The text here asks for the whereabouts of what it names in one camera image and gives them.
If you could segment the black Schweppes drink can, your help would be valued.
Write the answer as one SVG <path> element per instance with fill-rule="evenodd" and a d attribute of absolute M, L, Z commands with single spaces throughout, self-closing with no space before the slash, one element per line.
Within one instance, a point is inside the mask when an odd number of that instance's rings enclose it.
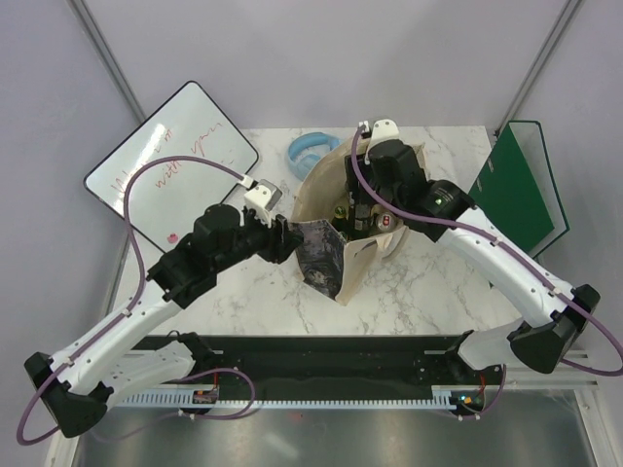
<path fill-rule="evenodd" d="M 352 209 L 352 227 L 357 237 L 369 235 L 373 220 L 372 206 L 370 204 L 357 203 Z"/>

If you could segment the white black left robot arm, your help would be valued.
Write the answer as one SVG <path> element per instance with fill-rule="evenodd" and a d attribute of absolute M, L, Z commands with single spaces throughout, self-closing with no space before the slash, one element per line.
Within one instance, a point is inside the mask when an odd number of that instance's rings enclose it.
<path fill-rule="evenodd" d="M 193 333 L 140 357 L 126 354 L 155 328 L 213 289 L 219 273 L 253 257 L 281 264 L 303 243 L 277 215 L 208 207 L 190 233 L 148 270 L 126 305 L 63 350 L 34 353 L 24 368 L 36 397 L 67 438 L 91 430 L 127 398 L 170 381 L 206 381 L 213 359 Z"/>

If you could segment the silver Red Bull can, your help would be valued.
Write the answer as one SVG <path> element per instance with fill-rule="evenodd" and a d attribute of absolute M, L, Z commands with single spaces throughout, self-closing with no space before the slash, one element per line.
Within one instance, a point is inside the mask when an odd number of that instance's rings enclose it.
<path fill-rule="evenodd" d="M 390 233 L 396 227 L 396 219 L 389 212 L 382 212 L 376 216 L 376 228 L 381 233 Z"/>

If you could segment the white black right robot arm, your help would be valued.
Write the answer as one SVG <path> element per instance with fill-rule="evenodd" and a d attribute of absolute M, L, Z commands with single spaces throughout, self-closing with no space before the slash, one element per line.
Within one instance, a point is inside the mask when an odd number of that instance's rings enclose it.
<path fill-rule="evenodd" d="M 415 151 L 392 138 L 365 157 L 357 138 L 345 166 L 357 199 L 370 200 L 404 225 L 462 257 L 520 312 L 515 322 L 463 333 L 446 358 L 448 376 L 471 381 L 493 365 L 521 364 L 541 374 L 559 365 L 585 330 L 601 297 L 588 284 L 573 286 L 539 265 L 487 217 L 456 184 L 427 180 Z"/>

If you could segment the cream canvas Monet tote bag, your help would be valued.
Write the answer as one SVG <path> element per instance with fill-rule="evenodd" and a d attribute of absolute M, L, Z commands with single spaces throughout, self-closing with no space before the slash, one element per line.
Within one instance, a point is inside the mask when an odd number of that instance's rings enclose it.
<path fill-rule="evenodd" d="M 304 282 L 340 305 L 348 304 L 368 269 L 397 256 L 409 236 L 408 228 L 392 213 L 395 229 L 390 233 L 377 230 L 376 216 L 389 212 L 378 204 L 372 207 L 369 235 L 354 234 L 345 190 L 344 157 L 350 156 L 350 149 L 351 142 L 347 141 L 317 163 L 304 180 L 290 217 L 290 223 L 297 224 L 305 237 L 296 251 Z M 338 205 L 348 210 L 348 243 L 341 241 L 331 225 Z"/>

